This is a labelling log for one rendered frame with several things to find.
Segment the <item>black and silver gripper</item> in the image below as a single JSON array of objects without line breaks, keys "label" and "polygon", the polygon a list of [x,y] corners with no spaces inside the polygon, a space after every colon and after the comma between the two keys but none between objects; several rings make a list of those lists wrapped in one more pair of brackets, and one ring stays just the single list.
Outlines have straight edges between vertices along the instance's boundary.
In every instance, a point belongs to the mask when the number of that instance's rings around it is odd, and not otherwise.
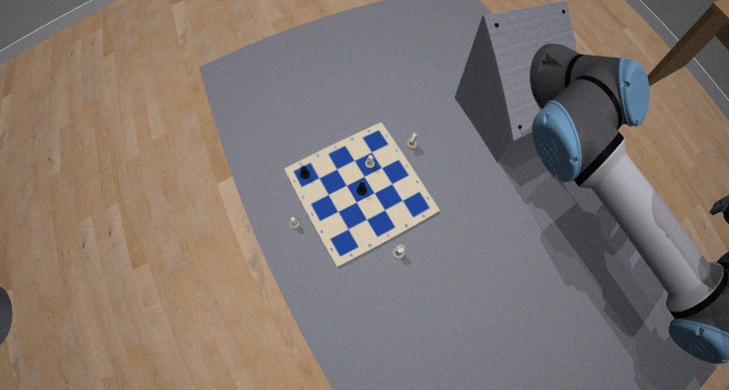
[{"label": "black and silver gripper", "polygon": [[729,195],[716,201],[709,212],[714,215],[720,211],[724,214],[724,219],[729,224]]}]

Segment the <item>blue and cream chessboard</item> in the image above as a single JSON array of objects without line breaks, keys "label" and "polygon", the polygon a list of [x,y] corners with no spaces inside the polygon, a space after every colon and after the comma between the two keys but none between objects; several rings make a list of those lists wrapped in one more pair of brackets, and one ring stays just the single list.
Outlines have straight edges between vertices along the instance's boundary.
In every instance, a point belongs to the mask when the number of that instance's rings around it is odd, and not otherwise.
[{"label": "blue and cream chessboard", "polygon": [[284,170],[336,267],[440,212],[382,122]]}]

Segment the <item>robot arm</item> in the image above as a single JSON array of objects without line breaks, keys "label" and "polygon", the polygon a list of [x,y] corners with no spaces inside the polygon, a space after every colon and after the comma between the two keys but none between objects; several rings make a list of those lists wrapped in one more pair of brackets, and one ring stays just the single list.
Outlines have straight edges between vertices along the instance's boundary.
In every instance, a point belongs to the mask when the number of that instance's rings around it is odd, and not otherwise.
[{"label": "robot arm", "polygon": [[650,88],[643,66],[547,44],[533,57],[529,78],[542,108],[532,136],[546,168],[592,189],[620,225],[668,293],[672,339],[700,360],[729,362],[729,252],[717,262],[704,258],[628,157],[618,131],[646,117]]}]

